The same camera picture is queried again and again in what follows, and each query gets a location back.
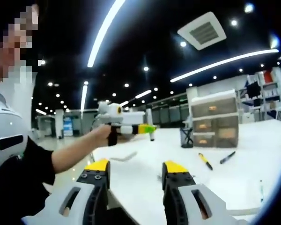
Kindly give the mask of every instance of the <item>black shirt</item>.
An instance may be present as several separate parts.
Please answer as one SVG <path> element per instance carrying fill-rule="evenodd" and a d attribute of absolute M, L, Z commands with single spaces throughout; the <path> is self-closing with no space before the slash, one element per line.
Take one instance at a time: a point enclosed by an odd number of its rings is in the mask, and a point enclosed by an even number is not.
<path fill-rule="evenodd" d="M 22 224 L 22 217 L 44 208 L 49 193 L 43 182 L 53 185 L 55 180 L 51 154 L 28 138 L 23 157 L 0 167 L 0 224 Z"/>

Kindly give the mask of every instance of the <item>poster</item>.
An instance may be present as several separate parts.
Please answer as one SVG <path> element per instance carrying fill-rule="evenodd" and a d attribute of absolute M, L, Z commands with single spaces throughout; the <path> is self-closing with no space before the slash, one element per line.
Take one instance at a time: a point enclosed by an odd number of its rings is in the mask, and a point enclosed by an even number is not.
<path fill-rule="evenodd" d="M 73 123 L 70 117 L 64 118 L 64 136 L 73 136 Z"/>

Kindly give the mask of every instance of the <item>yellow marker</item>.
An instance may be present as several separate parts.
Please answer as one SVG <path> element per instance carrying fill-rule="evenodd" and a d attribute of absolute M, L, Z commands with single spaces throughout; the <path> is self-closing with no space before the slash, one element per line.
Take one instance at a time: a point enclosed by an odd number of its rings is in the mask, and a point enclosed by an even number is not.
<path fill-rule="evenodd" d="M 210 170 L 213 170 L 211 164 L 208 162 L 208 160 L 203 156 L 203 154 L 199 153 L 199 156 L 200 158 L 203 160 L 203 162 L 207 165 L 207 167 L 210 169 Z"/>
<path fill-rule="evenodd" d="M 85 170 L 99 170 L 99 171 L 105 171 L 106 167 L 108 164 L 108 160 L 107 159 L 102 159 L 98 162 L 94 162 L 90 165 L 87 165 L 84 169 Z"/>

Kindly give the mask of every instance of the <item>column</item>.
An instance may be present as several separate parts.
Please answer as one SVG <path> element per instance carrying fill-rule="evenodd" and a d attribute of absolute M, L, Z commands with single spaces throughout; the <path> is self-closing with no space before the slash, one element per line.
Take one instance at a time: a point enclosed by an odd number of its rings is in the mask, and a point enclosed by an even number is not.
<path fill-rule="evenodd" d="M 56 138 L 62 138 L 62 131 L 64 129 L 64 110 L 58 109 L 55 111 L 55 131 L 56 131 Z"/>
<path fill-rule="evenodd" d="M 188 110 L 189 115 L 191 116 L 191 105 L 192 105 L 192 99 L 195 97 L 198 97 L 198 88 L 197 87 L 191 87 L 186 89 L 186 95 L 187 95 L 187 102 L 188 102 Z"/>
<path fill-rule="evenodd" d="M 0 93 L 9 107 L 19 113 L 27 129 L 31 130 L 31 105 L 36 73 L 31 67 L 18 66 L 0 83 Z"/>

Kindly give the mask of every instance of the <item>black ceiling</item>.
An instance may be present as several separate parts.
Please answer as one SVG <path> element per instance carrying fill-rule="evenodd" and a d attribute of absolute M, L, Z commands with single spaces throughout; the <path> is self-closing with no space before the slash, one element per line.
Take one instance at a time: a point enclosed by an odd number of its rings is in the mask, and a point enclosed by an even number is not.
<path fill-rule="evenodd" d="M 217 80 L 249 74 L 276 65 L 279 54 L 250 57 L 170 83 L 170 79 L 200 67 L 244 53 L 270 48 L 271 31 L 258 9 L 244 12 L 245 1 L 211 0 L 126 0 L 116 15 L 99 49 L 95 64 L 87 67 L 89 54 L 100 26 L 114 0 L 50 1 L 39 25 L 40 56 L 46 64 L 39 67 L 33 109 L 45 112 L 62 108 L 79 109 L 84 81 L 89 82 L 86 108 L 96 108 L 97 100 L 124 102 L 148 89 L 146 102 L 185 92 L 189 83 L 201 86 Z M 197 17 L 213 12 L 227 39 L 197 51 L 180 47 L 183 39 L 177 30 Z M 236 19 L 237 27 L 230 21 Z M 48 87 L 48 82 L 59 87 Z M 129 103 L 140 105 L 141 100 Z"/>

